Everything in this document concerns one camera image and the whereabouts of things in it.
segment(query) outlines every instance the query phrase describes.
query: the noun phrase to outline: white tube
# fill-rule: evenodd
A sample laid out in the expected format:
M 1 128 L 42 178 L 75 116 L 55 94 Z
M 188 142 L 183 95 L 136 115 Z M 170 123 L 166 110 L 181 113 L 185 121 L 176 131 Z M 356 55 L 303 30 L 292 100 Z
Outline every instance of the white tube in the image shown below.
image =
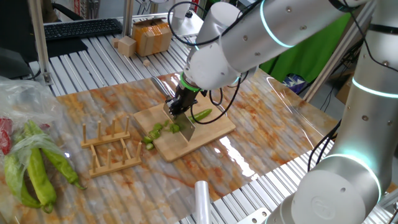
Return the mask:
M 209 185 L 204 180 L 195 183 L 195 201 L 197 210 L 197 223 L 210 224 Z

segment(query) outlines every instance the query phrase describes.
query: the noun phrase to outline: green chili pepper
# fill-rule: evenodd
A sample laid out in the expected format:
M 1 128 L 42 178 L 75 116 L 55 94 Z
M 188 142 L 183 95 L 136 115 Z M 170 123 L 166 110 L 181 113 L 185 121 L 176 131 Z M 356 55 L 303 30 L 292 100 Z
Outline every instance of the green chili pepper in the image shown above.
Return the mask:
M 151 150 L 154 148 L 154 145 L 152 143 L 147 144 L 147 150 Z
M 22 133 L 15 133 L 14 144 L 19 143 L 23 138 L 24 135 Z M 40 208 L 42 206 L 40 202 L 33 198 L 27 191 L 23 171 L 24 170 L 18 161 L 16 154 L 9 154 L 4 157 L 4 175 L 6 176 L 7 185 L 13 196 L 21 196 L 21 203 L 25 206 Z
M 159 132 L 158 130 L 149 131 L 149 137 L 150 137 L 152 140 L 155 140 L 155 139 L 157 139 L 157 138 L 160 137 L 160 132 Z
M 197 121 L 200 121 L 201 119 L 206 118 L 212 111 L 213 111 L 212 109 L 205 109 L 204 111 L 193 115 L 193 117 Z M 189 116 L 188 118 L 189 118 L 189 120 L 191 120 L 192 123 L 195 122 L 195 120 L 192 118 L 192 116 Z
M 34 123 L 31 120 L 29 120 L 28 122 L 34 134 L 45 134 L 36 123 Z M 48 138 L 45 139 L 48 141 L 52 141 L 50 136 L 48 136 Z M 55 166 L 55 168 L 57 168 L 57 170 L 68 180 L 69 184 L 74 184 L 79 189 L 82 190 L 87 189 L 87 187 L 81 187 L 79 185 L 79 176 L 69 165 L 69 162 L 65 157 L 45 148 L 42 148 L 42 151 L 45 154 L 45 156 L 49 159 L 49 161 Z
M 172 133 L 177 133 L 180 131 L 180 126 L 178 126 L 177 124 L 170 124 L 169 131 L 171 131 Z
M 156 123 L 155 125 L 154 125 L 154 128 L 152 129 L 152 130 L 154 130 L 154 131 L 160 131 L 160 130 L 162 130 L 163 129 L 163 126 L 160 124 L 160 123 Z
M 24 126 L 25 136 L 33 136 L 29 125 L 26 123 Z M 42 210 L 45 213 L 51 213 L 53 209 L 53 204 L 57 199 L 57 194 L 55 193 L 54 187 L 47 177 L 45 172 L 45 167 L 43 163 L 42 155 L 37 148 L 31 149 L 32 154 L 30 155 L 29 165 L 27 166 L 27 172 L 30 177 L 30 181 L 36 191 L 37 198 L 43 205 Z
M 149 136 L 144 136 L 144 138 L 142 139 L 142 141 L 143 141 L 145 144 L 149 144 L 149 143 L 152 142 L 152 139 L 151 139 Z

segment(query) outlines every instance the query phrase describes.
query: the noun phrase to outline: table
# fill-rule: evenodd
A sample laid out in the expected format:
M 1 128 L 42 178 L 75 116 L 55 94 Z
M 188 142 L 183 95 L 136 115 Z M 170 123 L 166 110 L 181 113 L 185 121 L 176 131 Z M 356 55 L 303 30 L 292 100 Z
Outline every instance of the table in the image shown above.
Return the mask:
M 178 75 L 159 78 L 171 88 L 178 83 Z M 233 92 L 233 88 L 224 88 L 223 106 L 229 103 Z M 216 201 L 312 149 L 336 123 L 260 71 L 242 84 L 228 111 L 237 127 L 231 134 L 170 164 L 157 151 L 143 150 L 142 165 L 90 179 L 91 152 L 80 148 L 81 124 L 87 124 L 88 138 L 94 138 L 97 120 L 102 121 L 104 132 L 108 133 L 116 118 L 118 132 L 124 129 L 122 121 L 126 115 L 132 117 L 165 98 L 145 79 L 59 96 L 58 100 L 65 107 L 65 125 L 57 127 L 63 133 L 58 141 L 66 146 L 88 190 L 78 190 L 65 181 L 57 184 L 55 211 L 46 215 L 17 206 L 4 185 L 4 176 L 0 176 L 0 200 L 12 205 L 3 204 L 0 210 L 10 221 L 15 221 L 15 216 L 19 223 L 175 223 L 194 211 L 196 181 L 208 181 L 210 196 Z M 132 138 L 126 144 L 134 153 L 143 133 L 135 121 L 131 121 L 129 131 Z M 118 144 L 98 146 L 97 153 L 104 156 L 107 148 L 120 147 Z M 54 178 L 62 182 L 59 175 Z

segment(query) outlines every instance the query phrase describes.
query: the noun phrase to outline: wooden peg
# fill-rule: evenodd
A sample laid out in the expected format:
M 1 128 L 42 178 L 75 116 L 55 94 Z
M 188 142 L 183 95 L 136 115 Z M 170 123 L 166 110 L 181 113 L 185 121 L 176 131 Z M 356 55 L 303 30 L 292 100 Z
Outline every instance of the wooden peg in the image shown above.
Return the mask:
M 112 130 L 111 130 L 112 137 L 114 137 L 114 123 L 115 123 L 115 121 L 116 121 L 116 119 L 113 118 L 113 120 L 112 120 Z
M 83 142 L 86 143 L 86 124 L 83 124 Z
M 93 173 L 95 173 L 95 168 L 97 167 L 96 158 L 97 158 L 97 156 L 93 154 L 93 162 L 92 162 L 92 164 L 93 164 Z
M 126 162 L 125 162 L 125 160 L 126 160 L 126 151 L 127 151 L 127 147 L 126 147 L 126 145 L 125 144 L 122 144 L 123 145 L 123 154 L 122 154 L 122 165 L 124 165 Z
M 129 116 L 127 116 L 127 121 L 126 121 L 126 130 L 124 130 L 124 133 L 125 133 L 125 134 L 127 134 L 127 130 L 129 129 L 129 120 L 130 120 L 130 117 L 129 117 Z
M 108 169 L 111 168 L 111 150 L 108 149 Z
M 101 121 L 98 121 L 98 129 L 97 129 L 98 140 L 101 140 Z
M 139 143 L 138 143 L 138 148 L 137 148 L 136 158 L 139 158 L 139 153 L 141 152 L 141 146 L 142 146 L 142 143 L 139 142 Z

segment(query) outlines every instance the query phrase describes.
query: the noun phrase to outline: metal pole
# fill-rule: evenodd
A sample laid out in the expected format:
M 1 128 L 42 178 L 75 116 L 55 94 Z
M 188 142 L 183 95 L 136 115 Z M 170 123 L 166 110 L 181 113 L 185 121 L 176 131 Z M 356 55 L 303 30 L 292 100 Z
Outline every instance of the metal pole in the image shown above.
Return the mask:
M 29 7 L 35 34 L 37 55 L 39 56 L 40 71 L 44 77 L 45 84 L 51 85 L 49 55 L 47 53 L 47 44 L 45 43 L 42 7 L 40 5 L 40 1 L 29 0 Z
M 358 24 L 361 26 L 363 29 L 364 25 L 366 25 L 366 21 L 369 21 L 374 9 L 376 8 L 376 1 L 368 2 L 361 13 L 359 13 L 359 16 L 356 18 L 358 21 Z M 340 60 L 343 58 L 345 52 L 347 49 L 350 47 L 351 41 L 359 34 L 358 28 L 356 27 L 355 24 L 353 24 L 347 34 L 344 36 L 343 40 L 337 46 L 335 52 L 333 55 L 330 57 L 328 63 L 325 65 L 315 82 L 312 84 L 311 88 L 309 91 L 305 94 L 303 100 L 310 102 L 312 98 L 317 94 L 321 86 L 326 82 L 328 77 L 331 75 L 331 72 L 335 68 L 336 64 L 340 62 Z
M 124 0 L 124 13 L 123 13 L 123 36 L 131 37 L 132 29 L 132 6 L 134 5 L 133 0 Z
M 195 183 L 195 203 L 198 224 L 210 224 L 209 185 L 201 180 Z

